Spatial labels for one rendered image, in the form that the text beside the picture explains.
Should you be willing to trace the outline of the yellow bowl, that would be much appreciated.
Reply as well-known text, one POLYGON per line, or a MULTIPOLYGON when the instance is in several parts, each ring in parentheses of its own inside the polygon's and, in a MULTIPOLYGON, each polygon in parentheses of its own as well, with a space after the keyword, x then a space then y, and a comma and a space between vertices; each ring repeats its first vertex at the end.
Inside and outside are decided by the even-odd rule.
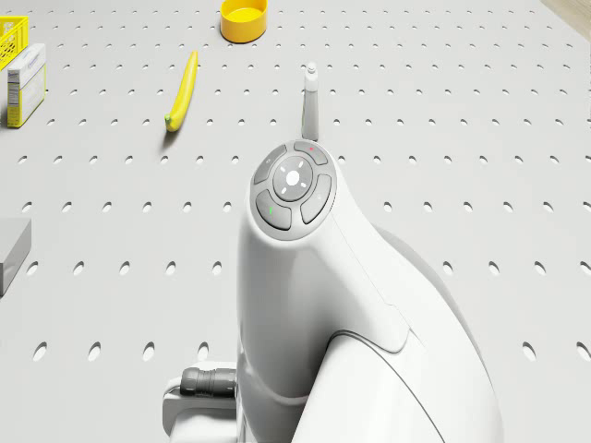
POLYGON ((252 42, 267 28, 268 0, 224 0, 221 33, 229 42, 252 42))

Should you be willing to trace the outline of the white and yellow box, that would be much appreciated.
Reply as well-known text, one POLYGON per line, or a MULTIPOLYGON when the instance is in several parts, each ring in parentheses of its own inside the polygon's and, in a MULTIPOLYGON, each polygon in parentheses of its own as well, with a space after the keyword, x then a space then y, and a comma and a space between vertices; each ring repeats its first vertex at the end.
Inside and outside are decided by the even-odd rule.
POLYGON ((21 127, 44 100, 46 45, 34 43, 8 66, 7 126, 21 127))

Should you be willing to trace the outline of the grey cube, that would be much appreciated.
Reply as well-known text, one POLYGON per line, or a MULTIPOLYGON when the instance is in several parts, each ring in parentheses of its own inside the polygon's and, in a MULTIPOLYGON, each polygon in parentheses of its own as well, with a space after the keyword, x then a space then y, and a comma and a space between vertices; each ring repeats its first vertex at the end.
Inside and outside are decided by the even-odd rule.
POLYGON ((0 218, 0 297, 17 275, 30 247, 30 218, 0 218))

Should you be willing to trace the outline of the yellow basket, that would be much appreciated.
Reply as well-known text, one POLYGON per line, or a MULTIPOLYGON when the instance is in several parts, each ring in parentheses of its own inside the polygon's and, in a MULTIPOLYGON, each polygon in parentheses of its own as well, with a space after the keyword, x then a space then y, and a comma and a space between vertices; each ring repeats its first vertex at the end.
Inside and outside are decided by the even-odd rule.
POLYGON ((29 44, 28 16, 0 16, 0 70, 29 44))

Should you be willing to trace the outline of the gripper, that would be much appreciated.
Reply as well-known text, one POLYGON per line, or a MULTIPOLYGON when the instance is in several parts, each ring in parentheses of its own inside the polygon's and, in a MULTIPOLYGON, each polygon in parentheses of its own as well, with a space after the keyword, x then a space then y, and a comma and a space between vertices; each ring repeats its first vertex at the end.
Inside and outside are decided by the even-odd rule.
POLYGON ((236 363, 198 362, 163 395, 169 443, 237 443, 236 363))

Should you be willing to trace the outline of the banana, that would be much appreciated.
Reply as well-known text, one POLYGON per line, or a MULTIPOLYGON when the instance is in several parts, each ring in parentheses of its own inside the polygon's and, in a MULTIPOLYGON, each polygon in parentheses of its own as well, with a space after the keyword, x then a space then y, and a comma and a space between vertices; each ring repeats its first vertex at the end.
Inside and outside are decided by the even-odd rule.
POLYGON ((185 72, 172 110, 164 117, 166 129, 168 132, 176 132, 185 120, 196 82, 198 64, 199 53, 197 51, 193 51, 188 58, 185 72))

